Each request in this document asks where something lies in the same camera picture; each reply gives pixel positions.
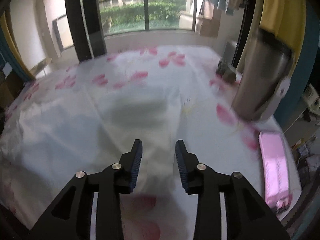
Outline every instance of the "pink pencil case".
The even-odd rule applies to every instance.
[[[282,135],[279,132],[262,131],[259,143],[265,180],[265,201],[279,214],[291,204],[289,174]]]

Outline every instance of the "thermos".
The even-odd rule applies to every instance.
[[[290,85],[292,50],[272,33],[258,29],[252,36],[244,71],[232,108],[246,121],[263,121],[276,110]]]

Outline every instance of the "metal pin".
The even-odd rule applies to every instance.
[[[114,163],[112,166],[111,166],[114,170],[119,170],[121,168],[121,164],[120,163]]]
[[[207,168],[207,166],[205,166],[205,165],[202,164],[202,163],[199,163],[199,164],[197,165],[197,169],[200,170],[200,171],[203,171],[203,170],[205,170],[206,168]]]
[[[239,171],[234,172],[233,176],[237,179],[241,179],[243,177],[243,175]]]
[[[85,173],[84,173],[83,171],[78,171],[78,172],[76,173],[76,177],[77,177],[77,178],[82,178],[84,175],[85,175]]]

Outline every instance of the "hedge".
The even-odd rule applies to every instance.
[[[180,11],[186,9],[186,4],[166,2],[149,2],[149,20],[166,20],[176,22],[179,20]],[[101,20],[112,19],[112,25],[135,23],[144,21],[144,4],[135,3],[121,7],[109,7],[100,11]]]

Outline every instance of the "pink case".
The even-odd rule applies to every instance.
[[[289,175],[282,135],[263,131],[259,135],[265,180],[265,201],[279,214],[291,203]]]

